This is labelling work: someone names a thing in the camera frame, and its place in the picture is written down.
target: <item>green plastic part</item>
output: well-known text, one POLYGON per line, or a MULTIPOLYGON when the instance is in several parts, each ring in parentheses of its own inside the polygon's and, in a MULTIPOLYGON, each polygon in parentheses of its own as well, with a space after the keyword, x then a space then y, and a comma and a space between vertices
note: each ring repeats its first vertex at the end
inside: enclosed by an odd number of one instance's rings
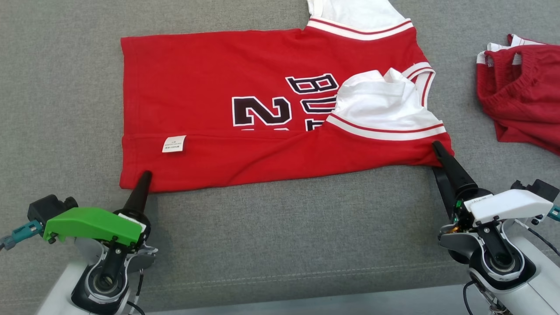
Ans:
POLYGON ((49 240, 56 233, 63 242, 66 237, 94 238, 110 241, 117 237, 117 243, 129 246, 138 242, 142 227, 116 214, 100 208, 71 208, 48 220, 43 238, 49 240))

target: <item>teal connector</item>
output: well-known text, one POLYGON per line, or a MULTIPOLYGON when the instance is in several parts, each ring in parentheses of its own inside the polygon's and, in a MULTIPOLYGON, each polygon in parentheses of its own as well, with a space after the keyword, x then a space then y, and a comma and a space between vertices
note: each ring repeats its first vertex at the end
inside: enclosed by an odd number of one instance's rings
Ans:
POLYGON ((31 221, 12 231, 12 235, 0 238, 0 249, 4 248, 9 251, 14 248, 17 243, 32 238, 42 231, 43 227, 37 220, 31 221))
POLYGON ((554 221, 560 222, 560 207, 554 205, 550 212, 547 214, 547 217, 551 218, 554 221))

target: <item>clothing tag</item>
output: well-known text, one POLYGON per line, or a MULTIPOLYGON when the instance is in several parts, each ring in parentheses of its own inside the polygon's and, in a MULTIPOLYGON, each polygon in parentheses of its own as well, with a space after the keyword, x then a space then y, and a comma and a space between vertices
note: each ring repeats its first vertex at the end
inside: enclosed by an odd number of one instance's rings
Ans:
POLYGON ((181 152, 183 150, 183 143, 186 136, 169 137, 165 140, 163 153, 181 152))

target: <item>basketball jersey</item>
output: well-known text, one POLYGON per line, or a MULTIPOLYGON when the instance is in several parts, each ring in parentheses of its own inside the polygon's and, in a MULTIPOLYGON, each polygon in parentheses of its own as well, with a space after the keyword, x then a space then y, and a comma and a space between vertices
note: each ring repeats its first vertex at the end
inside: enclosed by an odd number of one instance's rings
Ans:
POLYGON ((528 142, 560 155, 560 46, 509 35, 477 59, 477 90, 502 142, 528 142))
POLYGON ((386 0, 309 0, 303 29, 123 38, 121 186, 179 191, 437 165, 434 71, 386 0), (180 151, 166 140, 185 136, 180 151))

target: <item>red fabric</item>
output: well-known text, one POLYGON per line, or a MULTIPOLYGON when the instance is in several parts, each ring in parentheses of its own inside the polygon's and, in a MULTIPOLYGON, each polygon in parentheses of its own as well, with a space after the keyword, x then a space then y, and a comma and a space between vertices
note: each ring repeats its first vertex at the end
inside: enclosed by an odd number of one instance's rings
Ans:
POLYGON ((485 52, 477 90, 502 142, 528 142, 560 155, 560 46, 524 45, 485 52), (521 65, 513 65, 521 55, 521 65))
POLYGON ((426 57, 416 30, 373 41, 305 30, 158 35, 121 40, 124 53, 122 188, 144 170, 151 191, 181 191, 355 172, 384 165, 437 165, 433 140, 449 150, 447 133, 415 141, 382 141, 335 125, 306 131, 305 99, 332 98, 336 90, 298 94, 288 77, 332 74, 338 86, 357 73, 390 67, 399 72, 426 57), (253 96, 273 114, 274 98, 291 106, 279 126, 255 117, 234 126, 232 98, 253 96), (186 135, 183 152, 162 153, 167 137, 186 135))

